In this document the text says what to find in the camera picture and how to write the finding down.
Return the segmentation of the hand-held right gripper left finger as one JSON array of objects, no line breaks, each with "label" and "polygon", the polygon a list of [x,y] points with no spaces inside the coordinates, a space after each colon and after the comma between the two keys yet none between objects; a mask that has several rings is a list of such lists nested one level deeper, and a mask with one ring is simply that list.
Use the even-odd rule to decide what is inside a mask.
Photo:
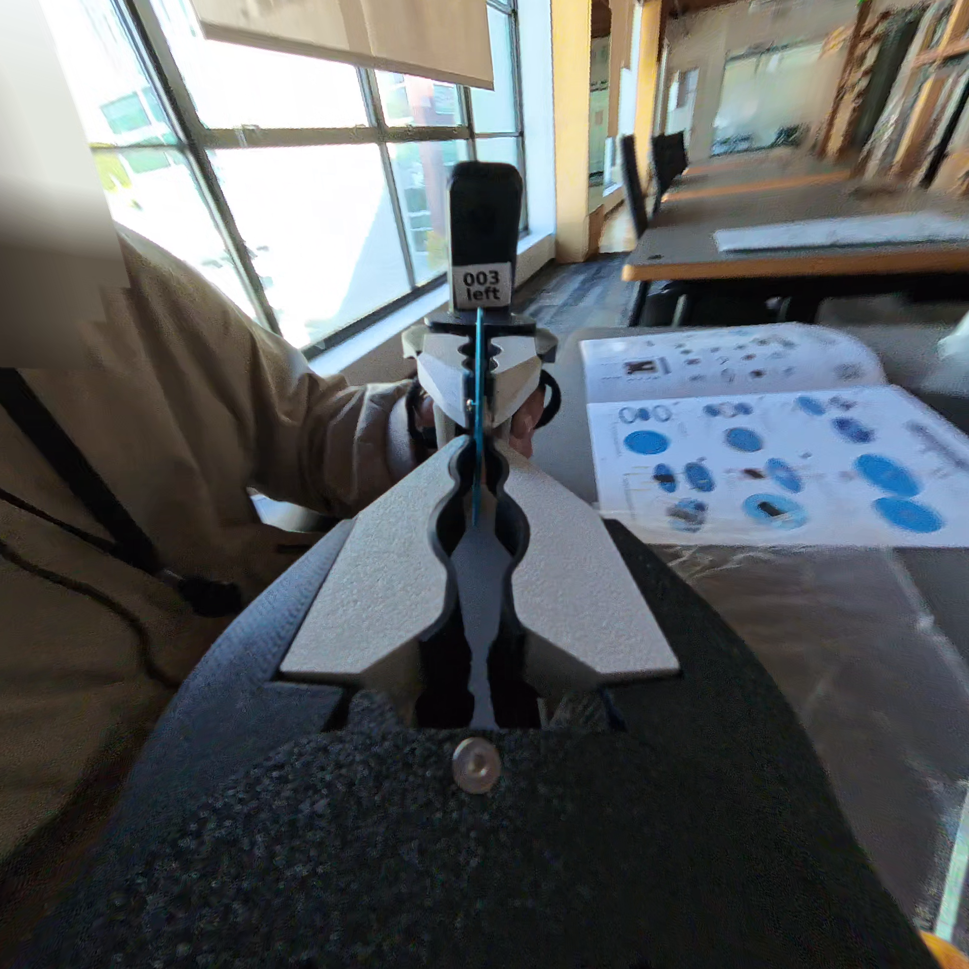
[{"label": "hand-held right gripper left finger", "polygon": [[472,456],[469,438],[455,438],[353,519],[282,679],[381,693],[416,722],[420,645],[457,613],[453,555],[468,527],[461,472]]}]

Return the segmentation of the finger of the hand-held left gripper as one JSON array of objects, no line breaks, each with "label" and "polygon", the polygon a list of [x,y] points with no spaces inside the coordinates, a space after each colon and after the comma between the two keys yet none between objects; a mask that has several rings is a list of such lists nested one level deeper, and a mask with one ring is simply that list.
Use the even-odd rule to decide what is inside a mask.
[{"label": "finger of the hand-held left gripper", "polygon": [[420,335],[418,381],[433,401],[438,447],[473,433],[476,354],[471,335]]},{"label": "finger of the hand-held left gripper", "polygon": [[539,387],[542,361],[534,336],[498,336],[490,349],[487,429],[499,430]]}]

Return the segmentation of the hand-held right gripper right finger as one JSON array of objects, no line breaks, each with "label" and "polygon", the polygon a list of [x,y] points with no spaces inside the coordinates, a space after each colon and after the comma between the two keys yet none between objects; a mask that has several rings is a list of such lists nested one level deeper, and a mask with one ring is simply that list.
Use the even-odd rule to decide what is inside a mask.
[{"label": "hand-held right gripper right finger", "polygon": [[491,524],[503,552],[487,658],[495,720],[539,720],[539,701],[642,683],[680,662],[599,513],[500,441]]}]

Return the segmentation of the blue round metal plate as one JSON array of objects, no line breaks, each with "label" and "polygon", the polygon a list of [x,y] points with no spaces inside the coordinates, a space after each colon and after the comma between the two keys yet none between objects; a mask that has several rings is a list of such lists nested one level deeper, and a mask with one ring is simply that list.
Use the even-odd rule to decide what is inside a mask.
[{"label": "blue round metal plate", "polygon": [[471,523],[473,528],[478,526],[481,509],[481,488],[483,472],[483,444],[486,436],[487,411],[487,374],[488,374],[488,342],[486,339],[485,310],[477,309],[475,332],[472,343],[473,354],[468,364],[468,394],[466,411],[468,412],[468,427],[474,444],[474,466],[471,483]]}]

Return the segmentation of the person's left forearm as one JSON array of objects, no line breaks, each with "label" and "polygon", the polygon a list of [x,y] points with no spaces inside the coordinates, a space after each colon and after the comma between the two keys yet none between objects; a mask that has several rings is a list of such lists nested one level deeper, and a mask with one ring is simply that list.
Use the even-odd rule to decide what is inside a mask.
[{"label": "person's left forearm", "polygon": [[415,380],[350,385],[316,373],[294,348],[254,325],[225,352],[241,405],[241,484],[325,515],[353,516],[421,463],[410,430]]}]

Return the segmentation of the person's left hand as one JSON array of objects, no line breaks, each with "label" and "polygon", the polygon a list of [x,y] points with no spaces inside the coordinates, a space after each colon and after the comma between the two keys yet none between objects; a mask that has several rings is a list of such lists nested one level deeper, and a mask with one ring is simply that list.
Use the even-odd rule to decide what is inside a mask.
[{"label": "person's left hand", "polygon": [[[537,388],[512,418],[508,432],[510,447],[525,459],[534,454],[534,436],[545,410],[545,390]],[[415,382],[407,398],[408,433],[416,444],[428,450],[437,448],[434,403],[419,382]]]}]

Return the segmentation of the black monitor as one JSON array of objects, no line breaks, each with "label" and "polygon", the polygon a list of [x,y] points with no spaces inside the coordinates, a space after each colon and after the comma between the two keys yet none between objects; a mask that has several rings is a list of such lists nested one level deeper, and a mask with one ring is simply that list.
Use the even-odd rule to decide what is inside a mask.
[{"label": "black monitor", "polygon": [[619,138],[618,144],[625,200],[632,219],[636,240],[640,240],[648,230],[649,213],[648,197],[644,191],[637,165],[636,139],[633,135],[623,135]]},{"label": "black monitor", "polygon": [[655,206],[659,206],[676,178],[687,170],[688,164],[683,130],[652,137],[651,167],[655,186]]}]

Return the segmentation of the large grid window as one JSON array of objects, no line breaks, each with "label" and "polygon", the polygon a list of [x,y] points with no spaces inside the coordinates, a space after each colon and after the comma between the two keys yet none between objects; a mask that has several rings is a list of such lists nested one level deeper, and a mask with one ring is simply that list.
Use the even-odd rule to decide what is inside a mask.
[{"label": "large grid window", "polygon": [[206,35],[192,2],[42,2],[115,223],[313,352],[445,280],[446,187],[525,167],[515,2],[491,90]]}]

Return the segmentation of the long wood-edged table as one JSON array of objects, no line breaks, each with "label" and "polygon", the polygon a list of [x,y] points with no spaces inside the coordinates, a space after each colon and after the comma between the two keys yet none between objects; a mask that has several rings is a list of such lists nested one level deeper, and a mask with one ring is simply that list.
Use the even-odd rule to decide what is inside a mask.
[{"label": "long wood-edged table", "polygon": [[[942,216],[959,224],[950,240],[814,246],[810,224]],[[685,284],[697,295],[762,295],[806,304],[803,321],[838,297],[904,294],[916,301],[966,301],[967,192],[863,180],[849,168],[787,165],[742,156],[689,169],[664,196],[623,279]]]}]

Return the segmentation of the white instruction booklet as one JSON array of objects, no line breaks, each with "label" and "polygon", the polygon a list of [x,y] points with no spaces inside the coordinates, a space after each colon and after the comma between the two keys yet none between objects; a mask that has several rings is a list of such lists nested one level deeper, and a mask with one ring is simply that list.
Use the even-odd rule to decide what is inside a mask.
[{"label": "white instruction booklet", "polygon": [[597,507],[643,541],[967,548],[967,436],[854,337],[778,324],[578,346]]}]

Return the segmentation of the tan roller blind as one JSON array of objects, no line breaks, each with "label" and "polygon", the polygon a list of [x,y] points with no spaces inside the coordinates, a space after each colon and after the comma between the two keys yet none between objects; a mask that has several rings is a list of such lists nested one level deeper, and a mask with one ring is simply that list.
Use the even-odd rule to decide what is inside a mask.
[{"label": "tan roller blind", "polygon": [[491,91],[484,1],[193,1],[206,39]]}]

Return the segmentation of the clear plastic bag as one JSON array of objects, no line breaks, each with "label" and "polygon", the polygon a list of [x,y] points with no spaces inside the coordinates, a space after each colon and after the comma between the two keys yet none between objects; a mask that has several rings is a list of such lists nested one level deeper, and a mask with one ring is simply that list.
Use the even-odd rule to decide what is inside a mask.
[{"label": "clear plastic bag", "polygon": [[967,951],[967,551],[654,551],[781,688],[906,915]]}]

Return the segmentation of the white paper sheets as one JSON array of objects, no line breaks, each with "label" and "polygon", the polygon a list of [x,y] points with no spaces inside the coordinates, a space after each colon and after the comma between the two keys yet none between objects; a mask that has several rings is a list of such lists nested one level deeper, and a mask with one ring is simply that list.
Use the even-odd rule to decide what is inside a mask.
[{"label": "white paper sheets", "polygon": [[933,211],[839,217],[720,229],[721,253],[961,243],[968,220]]}]

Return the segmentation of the wooden storage rack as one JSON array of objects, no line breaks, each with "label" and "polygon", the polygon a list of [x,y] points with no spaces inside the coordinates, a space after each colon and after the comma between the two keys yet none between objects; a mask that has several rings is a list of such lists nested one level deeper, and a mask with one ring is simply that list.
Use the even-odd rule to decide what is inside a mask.
[{"label": "wooden storage rack", "polygon": [[967,200],[968,3],[854,6],[814,154],[878,188]]}]

